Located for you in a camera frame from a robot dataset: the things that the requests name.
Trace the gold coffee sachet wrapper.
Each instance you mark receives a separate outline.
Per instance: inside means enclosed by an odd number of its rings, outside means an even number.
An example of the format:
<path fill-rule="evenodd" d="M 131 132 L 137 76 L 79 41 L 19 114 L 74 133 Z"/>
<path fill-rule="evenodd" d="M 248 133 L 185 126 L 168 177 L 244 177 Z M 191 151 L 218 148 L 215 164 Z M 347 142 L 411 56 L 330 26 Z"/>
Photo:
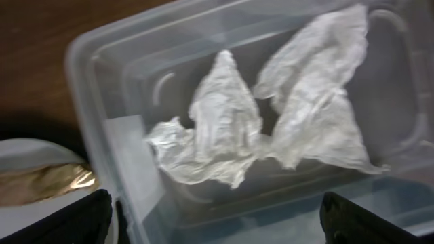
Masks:
<path fill-rule="evenodd" d="M 76 190 L 95 191 L 100 183 L 82 163 L 43 165 L 1 172 L 1 206 L 28 205 Z"/>

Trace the white tissue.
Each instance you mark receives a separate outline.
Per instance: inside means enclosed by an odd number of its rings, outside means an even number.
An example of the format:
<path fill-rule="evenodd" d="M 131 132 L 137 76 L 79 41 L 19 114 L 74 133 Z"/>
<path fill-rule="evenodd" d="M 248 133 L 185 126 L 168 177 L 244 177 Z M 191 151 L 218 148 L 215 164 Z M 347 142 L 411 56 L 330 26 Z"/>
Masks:
<path fill-rule="evenodd" d="M 157 166 L 181 184 L 208 180 L 238 188 L 251 166 L 273 159 L 295 170 L 304 160 L 381 174 L 370 163 L 346 85 L 368 48 L 363 4 L 313 18 L 272 54 L 248 87 L 233 54 L 216 54 L 195 90 L 185 128 L 178 117 L 146 137 Z"/>

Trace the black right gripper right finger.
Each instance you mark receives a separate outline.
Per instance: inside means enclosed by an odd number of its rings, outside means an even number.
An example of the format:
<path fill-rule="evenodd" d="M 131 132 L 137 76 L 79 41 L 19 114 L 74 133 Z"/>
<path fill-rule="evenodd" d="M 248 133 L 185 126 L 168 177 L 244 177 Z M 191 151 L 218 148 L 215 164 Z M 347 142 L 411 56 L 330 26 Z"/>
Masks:
<path fill-rule="evenodd" d="M 421 244 L 423 239 L 334 193 L 323 196 L 320 222 L 327 244 Z"/>

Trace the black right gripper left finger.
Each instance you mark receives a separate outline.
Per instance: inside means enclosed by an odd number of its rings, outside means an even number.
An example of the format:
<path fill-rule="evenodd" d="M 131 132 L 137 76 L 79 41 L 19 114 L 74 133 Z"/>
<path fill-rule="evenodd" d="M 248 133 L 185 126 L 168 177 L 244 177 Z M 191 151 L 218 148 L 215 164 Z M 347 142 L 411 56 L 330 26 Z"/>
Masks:
<path fill-rule="evenodd" d="M 103 244 L 113 214 L 107 190 L 92 194 L 1 239 L 1 244 Z"/>

